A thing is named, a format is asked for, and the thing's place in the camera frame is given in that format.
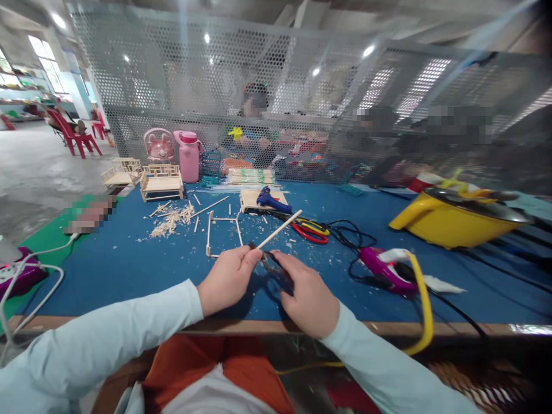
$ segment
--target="red scissors handle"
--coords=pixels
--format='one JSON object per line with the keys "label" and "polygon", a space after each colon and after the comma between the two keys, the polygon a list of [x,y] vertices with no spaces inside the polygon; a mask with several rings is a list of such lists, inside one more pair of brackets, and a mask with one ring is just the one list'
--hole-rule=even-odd
{"label": "red scissors handle", "polygon": [[306,238],[312,243],[316,244],[327,244],[328,238],[324,235],[321,235],[318,232],[315,232],[314,230],[309,229],[308,227],[302,227],[298,224],[292,223],[292,228],[299,233],[301,237]]}

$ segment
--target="red plastic chair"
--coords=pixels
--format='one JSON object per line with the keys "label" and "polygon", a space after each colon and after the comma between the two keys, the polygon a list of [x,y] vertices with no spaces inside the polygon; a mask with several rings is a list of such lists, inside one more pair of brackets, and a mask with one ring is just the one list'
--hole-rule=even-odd
{"label": "red plastic chair", "polygon": [[98,131],[99,137],[103,141],[104,140],[105,124],[104,124],[104,120],[102,118],[101,112],[99,110],[97,110],[96,113],[98,114],[99,121],[92,121],[91,122],[92,123],[92,133],[94,134],[94,138],[96,138],[96,131]]}
{"label": "red plastic chair", "polygon": [[92,145],[90,145],[91,142],[96,147],[96,150],[98,151],[98,153],[100,155],[103,155],[98,148],[98,144],[96,144],[96,141],[94,141],[94,138],[92,138],[92,135],[90,134],[81,135],[81,134],[75,133],[72,130],[72,128],[69,126],[69,123],[65,120],[65,118],[62,117],[62,115],[56,111],[49,110],[48,115],[50,115],[50,117],[52,117],[57,122],[57,124],[61,127],[63,136],[65,137],[65,141],[67,141],[67,146],[69,147],[71,154],[75,155],[75,149],[73,148],[73,142],[72,142],[72,141],[75,141],[76,146],[79,148],[80,157],[82,159],[86,159],[85,151],[82,148],[82,144],[86,145],[86,148],[88,148],[90,152],[94,153],[94,151],[92,150]]}

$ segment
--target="pink water bottle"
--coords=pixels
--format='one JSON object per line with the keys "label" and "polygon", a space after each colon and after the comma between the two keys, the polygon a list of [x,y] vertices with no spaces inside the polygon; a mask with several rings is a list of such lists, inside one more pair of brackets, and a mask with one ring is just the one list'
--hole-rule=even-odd
{"label": "pink water bottle", "polygon": [[174,131],[174,140],[180,145],[180,175],[185,183],[197,182],[200,178],[200,153],[203,145],[195,132]]}

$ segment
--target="scissors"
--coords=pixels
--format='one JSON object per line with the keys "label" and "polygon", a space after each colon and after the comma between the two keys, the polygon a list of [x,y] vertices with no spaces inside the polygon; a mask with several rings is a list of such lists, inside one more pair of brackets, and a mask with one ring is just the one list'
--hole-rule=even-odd
{"label": "scissors", "polygon": [[[289,215],[277,213],[274,211],[268,211],[269,214],[286,221]],[[292,223],[292,228],[304,239],[309,240],[315,244],[328,244],[329,230],[316,223],[315,221],[308,220],[304,217],[296,218]]]}
{"label": "scissors", "polygon": [[[252,241],[249,242],[248,246],[251,250],[257,247],[256,244]],[[265,250],[261,251],[263,253],[263,256],[261,257],[260,261],[261,263],[263,263],[263,266],[266,269],[266,273],[268,273],[270,278],[276,280],[276,282],[284,292],[286,292],[290,296],[293,296],[293,289],[295,288],[295,284],[293,283],[293,280],[288,271],[280,265],[280,262],[276,260],[271,252]]]}

